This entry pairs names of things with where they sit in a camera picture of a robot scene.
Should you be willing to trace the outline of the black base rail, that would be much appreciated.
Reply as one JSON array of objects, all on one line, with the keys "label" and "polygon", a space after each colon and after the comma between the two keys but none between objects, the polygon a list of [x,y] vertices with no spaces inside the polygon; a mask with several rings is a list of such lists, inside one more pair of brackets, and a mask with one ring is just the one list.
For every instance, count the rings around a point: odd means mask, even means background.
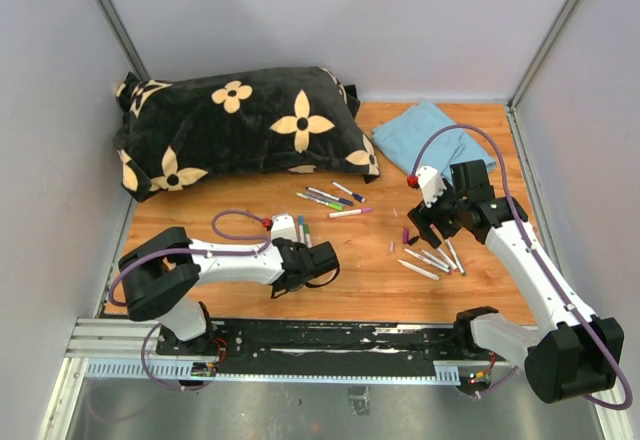
[{"label": "black base rail", "polygon": [[437,363],[485,368],[451,324],[214,319],[202,337],[182,341],[162,327],[158,355],[199,361],[220,353],[224,374],[303,377],[426,377]]}]

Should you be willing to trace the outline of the magenta cap marker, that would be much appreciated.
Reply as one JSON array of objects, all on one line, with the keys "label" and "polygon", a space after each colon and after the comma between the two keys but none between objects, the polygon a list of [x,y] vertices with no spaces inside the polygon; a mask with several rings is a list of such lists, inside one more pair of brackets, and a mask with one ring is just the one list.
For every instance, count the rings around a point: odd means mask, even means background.
[{"label": "magenta cap marker", "polygon": [[365,208],[359,208],[359,209],[348,209],[348,210],[335,211],[335,212],[329,213],[328,218],[330,219],[344,218],[349,216],[369,214],[372,212],[373,212],[373,208],[371,207],[365,207]]}]

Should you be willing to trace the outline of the navy cap marker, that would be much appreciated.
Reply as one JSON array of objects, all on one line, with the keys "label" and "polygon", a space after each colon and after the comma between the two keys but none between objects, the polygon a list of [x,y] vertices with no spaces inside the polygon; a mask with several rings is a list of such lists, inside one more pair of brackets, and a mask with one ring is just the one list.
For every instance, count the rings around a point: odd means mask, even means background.
[{"label": "navy cap marker", "polygon": [[336,203],[342,204],[342,205],[346,205],[346,206],[353,206],[354,205],[354,203],[351,200],[348,200],[346,198],[342,198],[342,197],[339,197],[339,196],[324,192],[324,191],[319,190],[319,189],[314,188],[314,187],[306,187],[306,191],[308,191],[308,192],[310,192],[310,193],[312,193],[314,195],[321,196],[323,198],[331,200],[332,202],[336,202]]}]

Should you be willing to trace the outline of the purple cap marker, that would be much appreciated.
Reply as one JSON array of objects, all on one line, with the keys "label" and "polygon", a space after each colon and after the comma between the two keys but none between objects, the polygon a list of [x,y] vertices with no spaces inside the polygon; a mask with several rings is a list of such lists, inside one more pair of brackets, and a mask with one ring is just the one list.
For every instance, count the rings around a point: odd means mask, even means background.
[{"label": "purple cap marker", "polygon": [[426,258],[424,256],[424,254],[419,254],[419,253],[417,253],[417,252],[415,252],[415,251],[413,251],[411,249],[408,249],[408,248],[404,248],[403,251],[406,252],[407,254],[409,254],[410,256],[412,256],[412,257],[414,257],[414,258],[416,258],[418,260],[421,260],[422,262],[424,262],[424,263],[426,263],[428,265],[431,265],[431,266],[439,269],[440,271],[442,271],[442,272],[444,272],[446,274],[450,274],[451,273],[451,270],[444,270],[442,267],[440,267],[439,265],[435,264],[430,259]]}]

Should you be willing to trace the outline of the black floral pillow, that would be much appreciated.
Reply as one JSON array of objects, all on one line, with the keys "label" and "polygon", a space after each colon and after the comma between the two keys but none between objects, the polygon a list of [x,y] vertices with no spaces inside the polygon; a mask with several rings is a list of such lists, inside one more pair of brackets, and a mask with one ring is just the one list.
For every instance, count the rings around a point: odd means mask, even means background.
[{"label": "black floral pillow", "polygon": [[357,125],[357,90],[318,66],[267,68],[182,81],[128,73],[113,138],[121,185],[136,201],[214,177],[274,171],[380,175]]}]

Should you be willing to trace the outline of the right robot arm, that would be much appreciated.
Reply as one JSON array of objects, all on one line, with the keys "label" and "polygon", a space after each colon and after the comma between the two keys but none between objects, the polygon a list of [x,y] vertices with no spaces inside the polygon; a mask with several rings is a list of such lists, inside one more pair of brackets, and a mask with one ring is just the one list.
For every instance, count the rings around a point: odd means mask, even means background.
[{"label": "right robot arm", "polygon": [[449,178],[420,166],[408,184],[422,196],[408,213],[420,237],[437,248],[461,230],[471,233],[506,269],[535,320],[529,330],[493,307],[460,312],[452,337],[460,357],[487,351],[509,361],[547,404],[592,398],[621,381],[621,325],[599,317],[570,288],[519,203],[496,195],[483,161],[458,163]]}]

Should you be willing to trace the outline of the light blue folded cloth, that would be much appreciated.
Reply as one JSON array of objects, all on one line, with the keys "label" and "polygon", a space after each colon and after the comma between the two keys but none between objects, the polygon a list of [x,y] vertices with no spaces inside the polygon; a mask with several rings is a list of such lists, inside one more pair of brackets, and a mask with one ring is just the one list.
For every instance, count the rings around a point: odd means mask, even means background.
[{"label": "light blue folded cloth", "polygon": [[[387,159],[409,175],[427,140],[453,124],[454,121],[435,104],[422,102],[376,127],[373,143]],[[497,167],[497,161],[465,130],[453,129],[440,134],[430,144],[419,165],[437,169],[452,183],[451,166],[473,160],[483,160],[489,173]]]}]

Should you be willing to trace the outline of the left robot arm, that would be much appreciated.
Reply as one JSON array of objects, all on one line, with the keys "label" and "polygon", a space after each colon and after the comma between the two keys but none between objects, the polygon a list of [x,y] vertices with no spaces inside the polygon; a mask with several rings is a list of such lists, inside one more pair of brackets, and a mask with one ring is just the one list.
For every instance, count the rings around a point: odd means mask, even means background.
[{"label": "left robot arm", "polygon": [[271,288],[273,299],[337,273],[340,263],[328,242],[312,247],[283,237],[257,244],[213,244],[171,227],[121,257],[116,282],[123,289],[128,319],[156,321],[190,354],[207,353],[214,343],[205,308],[188,297],[200,284],[251,282]]}]

